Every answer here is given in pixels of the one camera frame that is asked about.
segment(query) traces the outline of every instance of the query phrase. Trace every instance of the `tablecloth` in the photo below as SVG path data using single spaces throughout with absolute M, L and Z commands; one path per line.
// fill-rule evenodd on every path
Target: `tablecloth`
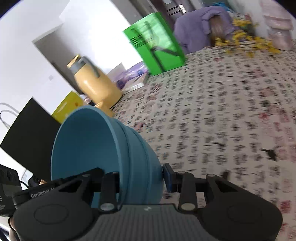
M 205 178 L 228 170 L 230 182 L 280 209 L 277 239 L 296 240 L 295 91 L 295 51 L 249 58 L 205 48 L 125 94 L 113 111 L 175 171 Z M 178 195 L 165 191 L 162 203 Z

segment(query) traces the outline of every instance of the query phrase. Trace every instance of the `screw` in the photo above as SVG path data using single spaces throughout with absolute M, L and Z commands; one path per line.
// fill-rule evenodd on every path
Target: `screw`
M 114 209 L 114 205 L 112 203 L 103 203 L 100 208 L 103 210 L 103 211 L 111 211 Z
M 187 203 L 183 203 L 181 205 L 181 208 L 185 211 L 192 211 L 195 209 L 195 205 L 193 203 L 187 202 Z

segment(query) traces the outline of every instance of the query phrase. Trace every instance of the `purple package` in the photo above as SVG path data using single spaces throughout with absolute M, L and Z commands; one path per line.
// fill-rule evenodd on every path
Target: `purple package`
M 119 89 L 122 89 L 125 86 L 126 82 L 140 75 L 143 75 L 147 72 L 148 72 L 148 68 L 143 63 L 143 61 L 140 63 L 137 63 L 133 67 L 129 68 L 126 71 L 123 71 L 121 74 L 116 76 L 115 78 L 116 86 Z

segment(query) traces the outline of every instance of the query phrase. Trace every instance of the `blue bucket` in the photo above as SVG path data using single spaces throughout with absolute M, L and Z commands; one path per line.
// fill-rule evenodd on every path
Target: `blue bucket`
M 95 167 L 105 173 L 120 173 L 119 205 L 159 203 L 159 190 L 163 189 L 162 173 L 158 172 L 161 165 L 148 143 L 98 108 L 83 106 L 65 119 L 57 133 L 51 160 L 52 180 Z M 99 193 L 95 194 L 92 207 L 98 207 L 98 203 Z

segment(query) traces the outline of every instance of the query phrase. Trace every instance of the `gray ribbed panel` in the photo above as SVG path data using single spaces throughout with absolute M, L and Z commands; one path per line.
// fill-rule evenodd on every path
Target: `gray ribbed panel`
M 79 241 L 217 241 L 193 215 L 178 213 L 173 205 L 124 205 L 102 215 Z

